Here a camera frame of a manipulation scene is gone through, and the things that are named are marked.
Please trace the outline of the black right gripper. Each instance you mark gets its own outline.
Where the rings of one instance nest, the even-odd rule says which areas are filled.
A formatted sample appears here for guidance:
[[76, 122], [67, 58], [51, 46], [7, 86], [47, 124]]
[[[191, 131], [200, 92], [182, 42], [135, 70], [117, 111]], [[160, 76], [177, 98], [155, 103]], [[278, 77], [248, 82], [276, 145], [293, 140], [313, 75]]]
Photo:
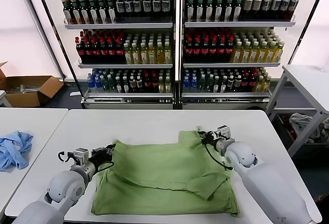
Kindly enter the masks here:
[[198, 131], [201, 139], [204, 140], [204, 144], [209, 145], [216, 145], [217, 141], [219, 140], [219, 133], [218, 132], [205, 132], [205, 131]]

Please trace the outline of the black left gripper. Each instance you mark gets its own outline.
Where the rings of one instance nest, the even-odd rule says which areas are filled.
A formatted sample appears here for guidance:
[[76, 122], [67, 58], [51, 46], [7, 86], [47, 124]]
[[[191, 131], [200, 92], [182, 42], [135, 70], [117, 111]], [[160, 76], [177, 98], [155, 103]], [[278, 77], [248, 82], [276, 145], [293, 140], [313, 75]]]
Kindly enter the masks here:
[[113, 163], [113, 155], [115, 154], [115, 144], [109, 144], [107, 147], [99, 147], [92, 150], [90, 162], [93, 164]]

